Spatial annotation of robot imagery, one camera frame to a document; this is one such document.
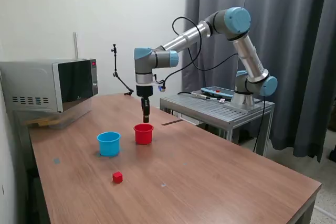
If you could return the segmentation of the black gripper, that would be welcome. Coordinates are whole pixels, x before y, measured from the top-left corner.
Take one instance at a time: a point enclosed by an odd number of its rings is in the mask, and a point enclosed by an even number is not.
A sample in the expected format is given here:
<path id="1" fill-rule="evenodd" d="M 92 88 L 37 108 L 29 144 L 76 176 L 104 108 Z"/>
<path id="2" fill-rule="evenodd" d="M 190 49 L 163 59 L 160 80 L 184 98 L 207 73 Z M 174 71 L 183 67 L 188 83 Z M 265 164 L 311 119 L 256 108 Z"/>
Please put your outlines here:
<path id="1" fill-rule="evenodd" d="M 150 115 L 150 100 L 149 97 L 153 95 L 153 86 L 139 86 L 136 85 L 136 94 L 141 97 L 141 107 L 143 112 L 143 123 L 149 123 Z"/>

